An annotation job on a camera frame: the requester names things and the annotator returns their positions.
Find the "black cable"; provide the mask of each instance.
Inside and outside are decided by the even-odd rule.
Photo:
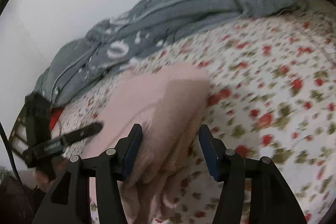
[[[29,196],[33,196],[38,189],[38,186],[35,186],[35,188],[32,190],[31,194]]]
[[[12,150],[11,150],[11,146],[10,146],[10,144],[9,144],[9,142],[8,142],[6,133],[5,133],[4,129],[3,129],[3,127],[2,127],[1,122],[0,122],[0,135],[1,135],[2,141],[3,141],[4,145],[5,145],[5,148],[6,148],[6,151],[7,151],[7,154],[8,154],[8,158],[9,158],[10,164],[11,164],[11,166],[12,166],[14,175],[15,175],[17,181],[20,183],[20,185],[21,185],[21,187],[22,187],[23,193],[24,193],[24,195],[25,195],[26,198],[27,198],[27,201],[28,201],[29,208],[30,208],[31,212],[34,213],[34,211],[33,211],[33,209],[32,209],[32,206],[31,206],[31,203],[30,203],[30,198],[29,198],[30,195],[29,195],[29,193],[26,191],[26,188],[25,188],[24,184],[22,183],[22,180],[21,180],[21,178],[20,178],[20,176],[19,176],[19,173],[18,173],[18,171],[17,171],[17,169],[16,169],[16,165],[15,165],[15,161],[14,161],[13,152],[12,152]]]

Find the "folded pink cloth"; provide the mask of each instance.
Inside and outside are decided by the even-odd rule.
[[[184,178],[188,147],[201,123],[210,90],[209,77],[189,63],[164,67],[156,74],[128,73],[113,91],[99,119],[103,130],[84,147],[95,157],[142,126],[142,144],[131,176],[119,184],[129,224],[147,224],[171,216]],[[90,195],[96,203],[95,181]]]

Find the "gray comforter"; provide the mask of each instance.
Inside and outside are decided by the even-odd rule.
[[[62,47],[39,77],[35,91],[62,106],[133,62],[194,32],[229,20],[263,17],[294,0],[141,0],[118,18],[96,24]]]

